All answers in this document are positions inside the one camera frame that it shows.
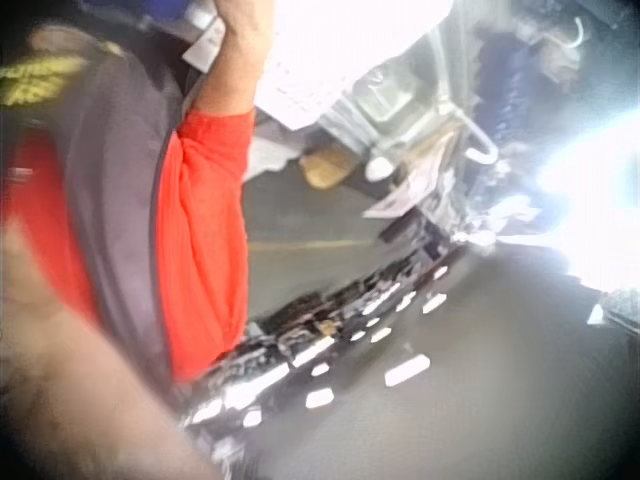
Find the skin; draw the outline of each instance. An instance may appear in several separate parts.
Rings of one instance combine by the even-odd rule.
[[[217,0],[227,25],[196,99],[212,115],[242,114],[273,36],[273,0]],[[220,478],[117,349],[53,294],[22,226],[2,225],[0,400],[10,433],[53,478]]]

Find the red shirt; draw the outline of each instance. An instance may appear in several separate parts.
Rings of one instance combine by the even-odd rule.
[[[248,249],[242,177],[254,113],[191,112],[169,143],[158,198],[158,274],[175,380],[193,380],[243,334]],[[33,173],[9,187],[45,276],[63,301],[99,325],[96,302],[70,228],[62,172],[47,137],[32,133],[16,166]]]

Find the red sleeve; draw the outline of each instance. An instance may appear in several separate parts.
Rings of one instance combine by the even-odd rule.
[[[242,217],[254,113],[190,113],[171,138],[158,199],[160,291],[174,374],[202,374],[244,331],[248,249]]]

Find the garage floor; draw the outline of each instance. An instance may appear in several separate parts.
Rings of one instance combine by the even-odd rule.
[[[251,312],[392,257],[372,243],[383,225],[358,218],[369,202],[346,187],[311,191],[296,168],[248,184]],[[384,355],[360,362],[348,401],[318,413],[301,408],[252,432],[261,474],[620,478],[614,466],[640,431],[640,359],[625,333],[586,325],[597,297],[561,270],[557,257],[533,250],[465,259],[446,277],[440,310],[425,321],[412,306],[398,322],[432,361],[402,387],[411,399],[369,390],[384,375]]]

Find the hand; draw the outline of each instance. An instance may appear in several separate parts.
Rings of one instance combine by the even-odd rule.
[[[274,35],[275,0],[215,0],[227,34],[247,40],[265,52]]]

